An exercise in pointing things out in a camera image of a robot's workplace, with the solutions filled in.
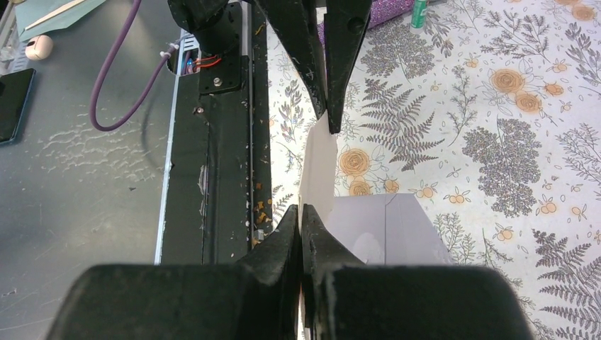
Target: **red wire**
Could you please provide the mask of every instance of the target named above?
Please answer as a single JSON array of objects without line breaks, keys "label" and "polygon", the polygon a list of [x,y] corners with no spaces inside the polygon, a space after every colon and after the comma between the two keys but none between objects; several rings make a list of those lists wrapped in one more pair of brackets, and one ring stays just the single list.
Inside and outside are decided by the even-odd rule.
[{"label": "red wire", "polygon": [[219,62],[221,62],[221,58],[219,58],[219,59],[217,59],[216,61],[214,61],[214,62],[211,62],[211,63],[209,63],[209,64],[197,64],[197,63],[199,63],[199,62],[201,62],[201,61],[202,61],[202,60],[197,60],[197,61],[195,61],[195,62],[194,62],[194,63],[196,64],[196,65],[194,65],[194,73],[196,73],[196,72],[197,72],[197,69],[196,69],[197,67],[198,67],[198,68],[207,68],[207,67],[212,67],[212,66],[215,66],[215,65],[219,64]]}]

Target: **black mounting plate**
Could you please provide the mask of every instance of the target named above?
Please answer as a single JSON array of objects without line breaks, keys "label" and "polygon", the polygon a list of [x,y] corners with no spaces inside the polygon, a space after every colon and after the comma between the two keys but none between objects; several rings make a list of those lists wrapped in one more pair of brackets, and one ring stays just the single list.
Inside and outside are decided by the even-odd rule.
[{"label": "black mounting plate", "polygon": [[[236,38],[240,42],[242,36],[242,7],[240,3],[228,4],[225,7],[224,16],[228,16],[230,24],[234,27]],[[198,94],[205,96],[208,94],[222,94],[225,92],[236,91],[241,85],[241,67],[240,67],[240,43],[236,44],[231,50],[220,55],[221,61],[212,67],[202,68],[198,73]],[[214,79],[220,79],[220,85],[216,86]]]}]

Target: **lavender leaf print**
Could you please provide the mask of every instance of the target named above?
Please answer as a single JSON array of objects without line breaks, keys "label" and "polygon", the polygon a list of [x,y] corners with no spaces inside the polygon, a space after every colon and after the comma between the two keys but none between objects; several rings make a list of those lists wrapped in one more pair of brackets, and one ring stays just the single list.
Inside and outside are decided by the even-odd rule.
[{"label": "lavender leaf print", "polygon": [[498,119],[496,132],[478,127],[464,135],[463,153],[483,164],[478,189],[495,196],[491,208],[506,217],[528,215],[537,202],[527,185],[541,178],[536,157],[542,145],[535,137],[530,125],[517,119]]},{"label": "lavender leaf print", "polygon": [[384,23],[366,34],[370,49],[361,58],[372,76],[388,77],[401,68],[405,78],[423,76],[434,68],[434,46],[409,31],[403,18]]}]

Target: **orange flower print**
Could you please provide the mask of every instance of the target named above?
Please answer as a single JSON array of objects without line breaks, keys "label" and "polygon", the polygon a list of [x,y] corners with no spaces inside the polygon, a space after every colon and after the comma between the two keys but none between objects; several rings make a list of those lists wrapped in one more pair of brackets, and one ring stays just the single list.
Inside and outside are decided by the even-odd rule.
[{"label": "orange flower print", "polygon": [[543,184],[542,187],[545,188],[546,190],[551,190],[553,188],[553,184],[547,182],[546,179],[545,179],[545,183]]},{"label": "orange flower print", "polygon": [[470,190],[459,193],[459,188],[455,187],[455,195],[446,195],[442,199],[449,200],[449,202],[453,204],[462,204],[465,202],[471,202],[471,200],[467,197],[470,193]]},{"label": "orange flower print", "polygon": [[363,176],[369,170],[369,156],[361,149],[350,149],[340,155],[339,166],[345,175]]},{"label": "orange flower print", "polygon": [[561,102],[561,112],[565,112],[565,111],[569,111],[572,109],[572,102],[565,102],[565,101],[560,101]]},{"label": "orange flower print", "polygon": [[583,207],[579,208],[579,207],[572,207],[571,212],[572,214],[574,214],[576,217],[578,217],[578,221],[582,221],[582,219],[584,218],[585,220],[586,215],[584,215],[584,212],[586,211],[586,204],[584,204]]},{"label": "orange flower print", "polygon": [[513,238],[513,227],[509,226],[509,227],[503,227],[502,225],[495,223],[497,226],[495,227],[495,230],[497,231],[497,233],[495,234],[494,237],[496,237],[499,241],[509,241],[510,239]]},{"label": "orange flower print", "polygon": [[595,18],[595,10],[592,7],[578,4],[572,7],[572,16],[576,20],[591,21]]},{"label": "orange flower print", "polygon": [[537,208],[536,211],[536,216],[538,216],[539,214],[552,214],[554,212],[557,211],[557,205],[555,203],[553,203],[553,198],[547,198],[544,194],[542,196],[542,200],[539,200],[540,203],[540,207]]},{"label": "orange flower print", "polygon": [[563,87],[561,85],[555,84],[546,84],[544,87],[545,91],[552,96],[560,96],[563,94]]},{"label": "orange flower print", "polygon": [[350,196],[367,196],[371,195],[369,184],[364,181],[353,181],[349,188]]},{"label": "orange flower print", "polygon": [[386,193],[396,193],[398,192],[398,183],[396,180],[387,179],[384,181],[384,190]]},{"label": "orange flower print", "polygon": [[417,198],[432,198],[434,194],[438,193],[434,188],[438,182],[432,183],[432,185],[424,184],[424,180],[420,182],[420,189],[409,189],[412,193],[414,193]]},{"label": "orange flower print", "polygon": [[515,96],[515,105],[524,112],[533,113],[541,110],[542,102],[536,95],[523,92]]},{"label": "orange flower print", "polygon": [[559,60],[555,59],[553,66],[546,69],[547,71],[553,70],[555,73],[561,73],[568,70],[568,66],[572,66],[571,64],[567,64],[565,59]]},{"label": "orange flower print", "polygon": [[490,83],[499,92],[510,94],[518,92],[524,87],[524,77],[511,69],[500,69],[492,75]]}]

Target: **light blue paper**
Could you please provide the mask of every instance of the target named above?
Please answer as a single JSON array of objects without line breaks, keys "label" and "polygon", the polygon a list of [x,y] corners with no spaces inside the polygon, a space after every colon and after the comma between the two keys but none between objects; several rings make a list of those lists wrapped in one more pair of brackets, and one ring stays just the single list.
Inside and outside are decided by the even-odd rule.
[{"label": "light blue paper", "polygon": [[25,27],[71,1],[72,0],[27,0],[18,5],[15,8],[15,13],[19,40],[26,41],[40,34],[50,32],[51,30],[67,28],[93,11],[96,7],[100,6],[105,0],[86,0],[30,30],[25,30]]}]

